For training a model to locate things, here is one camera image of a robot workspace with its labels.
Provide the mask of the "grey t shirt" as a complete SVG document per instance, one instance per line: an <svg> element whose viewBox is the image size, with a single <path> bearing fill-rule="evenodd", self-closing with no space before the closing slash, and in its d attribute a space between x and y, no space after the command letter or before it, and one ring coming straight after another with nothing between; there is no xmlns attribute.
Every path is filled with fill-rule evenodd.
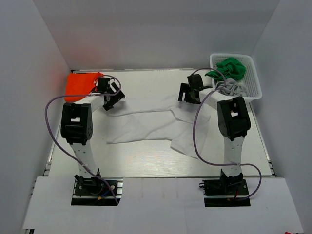
<svg viewBox="0 0 312 234"><path fill-rule="evenodd" d="M233 97L247 97L249 94L248 88L240 82L229 78L224 81L216 83L215 88L223 95Z"/></svg>

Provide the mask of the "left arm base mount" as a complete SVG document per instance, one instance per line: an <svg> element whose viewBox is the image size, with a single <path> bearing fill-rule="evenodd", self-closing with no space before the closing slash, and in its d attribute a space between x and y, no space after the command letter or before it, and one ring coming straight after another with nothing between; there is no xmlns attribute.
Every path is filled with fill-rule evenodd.
<svg viewBox="0 0 312 234"><path fill-rule="evenodd" d="M122 196L123 179L108 179L107 184L95 177L75 175L72 206L117 206Z"/></svg>

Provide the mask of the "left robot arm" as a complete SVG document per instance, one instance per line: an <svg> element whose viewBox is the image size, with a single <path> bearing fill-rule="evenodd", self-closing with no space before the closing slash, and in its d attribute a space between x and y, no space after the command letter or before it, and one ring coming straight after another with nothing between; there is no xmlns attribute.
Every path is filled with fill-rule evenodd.
<svg viewBox="0 0 312 234"><path fill-rule="evenodd" d="M74 152L73 158L78 162L81 177L101 177L90 142L92 113L99 108L109 111L123 98L125 95L119 80L111 75L102 75L97 79L96 87L81 100L63 105L60 133Z"/></svg>

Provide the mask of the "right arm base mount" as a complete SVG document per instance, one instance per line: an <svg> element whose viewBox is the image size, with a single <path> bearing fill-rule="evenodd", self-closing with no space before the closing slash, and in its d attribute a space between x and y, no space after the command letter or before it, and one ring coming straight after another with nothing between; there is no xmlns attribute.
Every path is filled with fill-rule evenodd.
<svg viewBox="0 0 312 234"><path fill-rule="evenodd" d="M250 199L242 199L249 195L246 180L242 180L239 185L226 191L221 187L219 179L203 180L199 183L199 188L203 190L204 205L206 208L220 207L250 207Z"/></svg>

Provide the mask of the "white t shirt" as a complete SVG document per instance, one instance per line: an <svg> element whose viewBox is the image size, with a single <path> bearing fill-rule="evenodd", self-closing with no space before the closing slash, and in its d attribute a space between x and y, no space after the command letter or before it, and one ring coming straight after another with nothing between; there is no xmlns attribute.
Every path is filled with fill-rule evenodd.
<svg viewBox="0 0 312 234"><path fill-rule="evenodd" d="M108 111L108 144L168 140L171 149L196 158L211 118L207 104L179 102L174 95L126 98Z"/></svg>

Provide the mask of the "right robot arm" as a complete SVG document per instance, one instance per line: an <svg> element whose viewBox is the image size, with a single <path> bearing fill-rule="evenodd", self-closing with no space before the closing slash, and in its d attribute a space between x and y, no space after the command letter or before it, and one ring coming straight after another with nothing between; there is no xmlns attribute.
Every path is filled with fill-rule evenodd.
<svg viewBox="0 0 312 234"><path fill-rule="evenodd" d="M230 100L221 100L216 103L218 128L224 137L224 162L211 163L204 160L197 148L196 125L199 123L198 116L206 101L215 91L211 90L201 101L200 91L204 90L204 84L199 74L191 74L187 77L188 82L180 86L178 101L184 99L191 104L198 104L193 122L193 146L198 158L213 166L220 166L220 188L225 194L232 194L237 190L238 184L242 183L243 173L241 170L242 145L251 128L251 122L245 100L243 97L234 97Z"/></svg>

